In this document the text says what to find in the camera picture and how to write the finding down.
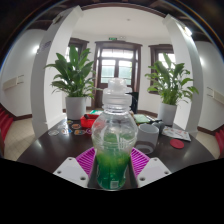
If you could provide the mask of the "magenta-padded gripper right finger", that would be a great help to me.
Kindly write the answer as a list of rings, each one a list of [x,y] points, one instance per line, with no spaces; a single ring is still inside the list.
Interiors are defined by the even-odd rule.
[[[159,158],[149,158],[136,148],[131,151],[131,164],[139,188],[171,174]]]

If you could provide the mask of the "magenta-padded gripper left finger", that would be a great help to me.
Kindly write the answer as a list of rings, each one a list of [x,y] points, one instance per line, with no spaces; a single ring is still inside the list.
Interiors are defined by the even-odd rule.
[[[93,188],[96,182],[94,148],[87,149],[76,158],[67,157],[54,171],[54,175],[84,188]]]

